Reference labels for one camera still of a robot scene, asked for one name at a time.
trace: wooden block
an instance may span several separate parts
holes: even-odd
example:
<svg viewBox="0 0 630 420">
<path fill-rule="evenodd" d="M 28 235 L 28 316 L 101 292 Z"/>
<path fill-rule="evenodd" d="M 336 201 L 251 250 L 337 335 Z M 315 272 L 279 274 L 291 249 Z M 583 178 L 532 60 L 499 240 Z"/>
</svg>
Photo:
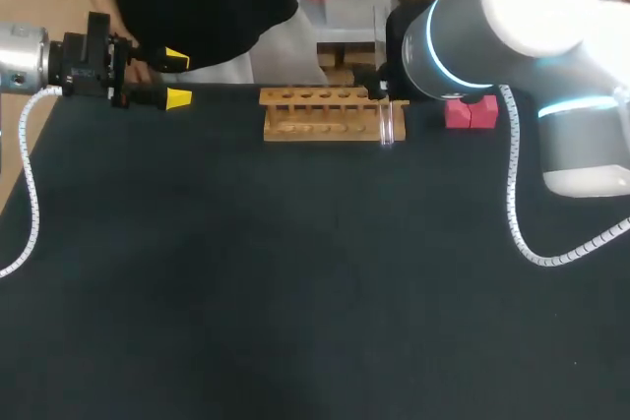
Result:
<svg viewBox="0 0 630 420">
<path fill-rule="evenodd" d="M 363 88 L 262 89 L 267 108 L 267 142 L 379 142 L 381 116 L 389 115 L 389 100 L 370 100 Z M 403 106 L 391 104 L 396 141 L 406 137 Z"/>
</svg>

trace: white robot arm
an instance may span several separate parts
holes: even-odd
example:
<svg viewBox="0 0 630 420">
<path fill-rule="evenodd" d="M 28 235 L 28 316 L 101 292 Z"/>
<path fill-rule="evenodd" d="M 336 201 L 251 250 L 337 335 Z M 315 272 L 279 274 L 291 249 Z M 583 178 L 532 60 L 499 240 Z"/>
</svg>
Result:
<svg viewBox="0 0 630 420">
<path fill-rule="evenodd" d="M 630 194 L 629 4 L 437 0 L 410 24 L 402 63 L 409 81 L 434 98 L 494 85 L 529 94 L 552 192 Z"/>
</svg>

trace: floor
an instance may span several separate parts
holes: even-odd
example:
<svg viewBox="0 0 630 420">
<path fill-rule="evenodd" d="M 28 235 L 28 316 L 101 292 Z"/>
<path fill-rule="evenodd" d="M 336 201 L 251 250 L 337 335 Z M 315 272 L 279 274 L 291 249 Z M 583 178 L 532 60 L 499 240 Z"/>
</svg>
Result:
<svg viewBox="0 0 630 420">
<path fill-rule="evenodd" d="M 84 31 L 88 0 L 0 0 L 0 21 L 28 23 L 46 27 L 50 37 L 61 39 L 65 31 Z M 2 172 L 0 174 L 0 211 L 22 170 L 17 145 L 17 121 L 26 97 L 2 96 Z M 29 143 L 32 148 L 50 113 L 53 100 L 43 102 L 31 114 Z"/>
</svg>

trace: white pants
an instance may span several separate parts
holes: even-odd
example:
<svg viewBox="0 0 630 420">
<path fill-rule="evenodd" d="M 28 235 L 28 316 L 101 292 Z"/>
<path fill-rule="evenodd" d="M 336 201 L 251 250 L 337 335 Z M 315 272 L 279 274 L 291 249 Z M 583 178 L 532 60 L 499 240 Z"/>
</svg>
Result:
<svg viewBox="0 0 630 420">
<path fill-rule="evenodd" d="M 263 33 L 247 53 L 183 74 L 164 74 L 169 84 L 263 84 L 319 86 L 327 83 L 317 60 L 315 31 L 301 9 Z"/>
</svg>

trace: red block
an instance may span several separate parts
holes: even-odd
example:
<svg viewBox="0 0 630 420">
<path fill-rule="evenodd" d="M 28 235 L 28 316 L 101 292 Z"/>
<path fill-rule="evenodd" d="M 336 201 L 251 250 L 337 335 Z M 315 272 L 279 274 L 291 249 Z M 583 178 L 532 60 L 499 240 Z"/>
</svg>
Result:
<svg viewBox="0 0 630 420">
<path fill-rule="evenodd" d="M 499 116 L 499 105 L 496 96 L 487 95 L 481 102 L 469 105 L 471 111 L 471 128 L 494 128 Z"/>
<path fill-rule="evenodd" d="M 460 100 L 447 100 L 444 113 L 446 116 L 446 128 L 455 129 L 471 127 L 471 110 Z"/>
</svg>

